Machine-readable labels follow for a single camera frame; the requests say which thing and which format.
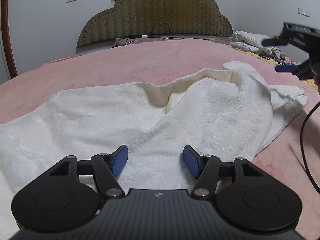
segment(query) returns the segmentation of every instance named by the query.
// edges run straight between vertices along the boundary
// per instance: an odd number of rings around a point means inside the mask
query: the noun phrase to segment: pink bed sheet
[[[156,85],[203,68],[221,69],[225,62],[251,64],[270,85],[296,85],[309,100],[297,116],[253,162],[293,189],[302,199],[297,231],[307,240],[320,236],[320,196],[304,172],[299,132],[303,119],[319,101],[317,91],[291,74],[223,44],[184,39],[147,42],[92,52],[45,64],[0,86],[0,123],[29,113],[59,90],[146,81]],[[311,173],[320,182],[320,114],[305,128],[305,152]]]

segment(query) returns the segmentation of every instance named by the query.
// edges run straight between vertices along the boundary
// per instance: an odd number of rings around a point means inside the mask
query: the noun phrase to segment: brown object on bed
[[[193,33],[230,36],[230,22],[214,0],[116,0],[113,8],[92,17],[77,48],[128,34]]]

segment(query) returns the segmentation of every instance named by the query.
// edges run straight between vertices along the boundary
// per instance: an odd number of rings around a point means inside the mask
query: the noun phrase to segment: green patterned headboard
[[[77,48],[128,34],[148,34],[158,22],[170,34],[230,36],[232,27],[214,0],[116,0],[113,8],[92,17],[84,26]],[[168,34],[156,25],[153,34]]]

